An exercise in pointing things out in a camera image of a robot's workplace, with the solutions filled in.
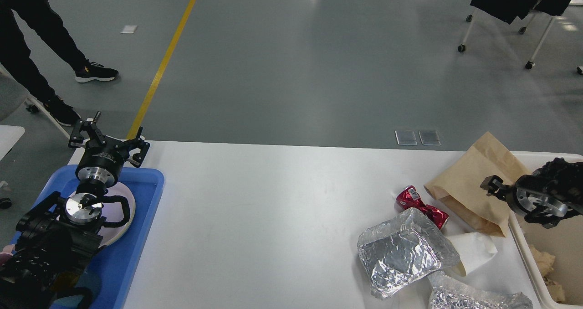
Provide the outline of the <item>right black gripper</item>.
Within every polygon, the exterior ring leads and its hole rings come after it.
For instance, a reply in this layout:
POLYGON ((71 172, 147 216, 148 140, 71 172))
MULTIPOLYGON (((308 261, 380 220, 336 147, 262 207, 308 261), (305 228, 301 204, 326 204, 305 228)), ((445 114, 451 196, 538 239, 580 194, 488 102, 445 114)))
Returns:
POLYGON ((554 228, 567 219, 568 206, 545 191, 548 180, 543 177, 520 177, 514 185, 504 184, 500 176, 486 177, 480 188, 524 217, 526 222, 554 228))

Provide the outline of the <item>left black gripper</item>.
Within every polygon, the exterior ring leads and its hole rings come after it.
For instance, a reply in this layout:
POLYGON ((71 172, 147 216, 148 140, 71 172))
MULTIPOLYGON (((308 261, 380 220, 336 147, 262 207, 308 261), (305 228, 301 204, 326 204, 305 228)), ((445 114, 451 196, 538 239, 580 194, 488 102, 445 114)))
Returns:
POLYGON ((77 178, 82 180, 97 180, 105 186, 113 186, 118 182, 123 164, 129 162, 140 168, 147 156, 150 143, 142 137, 143 127, 139 127, 133 139, 121 141, 106 138, 97 127, 102 112, 97 111, 92 119, 79 119, 73 125, 68 141, 68 147, 85 148, 76 170, 77 178), (88 135, 88 142, 82 133, 88 135))

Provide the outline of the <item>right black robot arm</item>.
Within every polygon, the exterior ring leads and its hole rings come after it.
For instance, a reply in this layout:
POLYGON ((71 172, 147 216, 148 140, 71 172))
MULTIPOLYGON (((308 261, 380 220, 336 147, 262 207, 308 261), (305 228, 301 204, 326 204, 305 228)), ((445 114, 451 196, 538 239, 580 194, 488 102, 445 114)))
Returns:
POLYGON ((583 164, 554 158, 512 185, 497 175, 488 176, 480 187, 488 196, 508 204, 526 222, 550 229, 583 213, 583 164))

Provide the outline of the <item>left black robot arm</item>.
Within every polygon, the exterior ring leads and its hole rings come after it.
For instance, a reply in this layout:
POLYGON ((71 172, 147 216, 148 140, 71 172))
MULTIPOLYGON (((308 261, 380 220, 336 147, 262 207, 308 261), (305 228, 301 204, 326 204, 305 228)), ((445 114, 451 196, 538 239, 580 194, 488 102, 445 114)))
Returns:
POLYGON ((138 128, 132 139, 115 139, 97 127, 100 113, 73 125, 68 145, 83 148, 75 170, 75 192, 53 191, 16 225, 20 237, 1 264, 3 309, 48 309, 54 301, 80 296, 79 309, 93 303, 93 292, 77 286, 90 261, 102 250, 103 228, 128 225, 128 199, 109 195, 125 162, 139 168, 150 148, 138 128))

